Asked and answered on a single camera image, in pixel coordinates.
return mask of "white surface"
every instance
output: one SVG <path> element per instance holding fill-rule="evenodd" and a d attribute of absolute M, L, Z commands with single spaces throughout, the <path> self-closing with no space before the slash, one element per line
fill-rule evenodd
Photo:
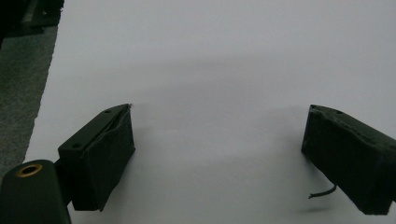
<path fill-rule="evenodd" d="M 74 223 L 394 223 L 300 153 L 310 104 L 396 137 L 395 1 L 66 0 L 26 160 L 133 103 L 137 148 Z"/>

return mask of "dark floor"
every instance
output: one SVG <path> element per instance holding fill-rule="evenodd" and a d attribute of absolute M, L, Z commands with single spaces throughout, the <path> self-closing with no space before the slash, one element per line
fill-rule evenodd
<path fill-rule="evenodd" d="M 57 27 L 7 38 L 0 50 L 0 184 L 23 162 L 46 85 Z"/>

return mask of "metal ring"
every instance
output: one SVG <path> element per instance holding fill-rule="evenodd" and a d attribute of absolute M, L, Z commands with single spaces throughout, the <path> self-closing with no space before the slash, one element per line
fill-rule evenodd
<path fill-rule="evenodd" d="M 18 172 L 17 172 L 17 177 L 27 177 L 31 175 L 37 174 L 43 166 L 41 164 L 30 164 L 28 166 L 22 167 Z"/>

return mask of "black clamp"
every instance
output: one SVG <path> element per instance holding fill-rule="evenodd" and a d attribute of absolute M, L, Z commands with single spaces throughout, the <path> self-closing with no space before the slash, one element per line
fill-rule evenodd
<path fill-rule="evenodd" d="M 102 211 L 134 153 L 130 105 L 109 108 L 64 142 L 60 159 L 29 161 L 3 178 L 0 222 L 69 224 L 67 205 Z"/>
<path fill-rule="evenodd" d="M 311 105 L 302 152 L 364 214 L 388 213 L 396 199 L 394 139 L 339 110 Z"/>

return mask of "black wire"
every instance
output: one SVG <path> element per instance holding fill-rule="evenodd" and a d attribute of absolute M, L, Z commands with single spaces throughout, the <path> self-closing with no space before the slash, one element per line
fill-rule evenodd
<path fill-rule="evenodd" d="M 324 192 L 315 193 L 315 194 L 312 194 L 312 193 L 311 193 L 311 194 L 309 195 L 309 198 L 308 198 L 308 199 L 317 198 L 317 197 L 321 197 L 321 196 L 325 196 L 325 195 L 331 194 L 331 193 L 335 192 L 336 189 L 337 189 L 337 186 L 334 185 L 334 187 L 332 187 L 331 189 L 326 190 L 326 191 L 324 191 Z"/>

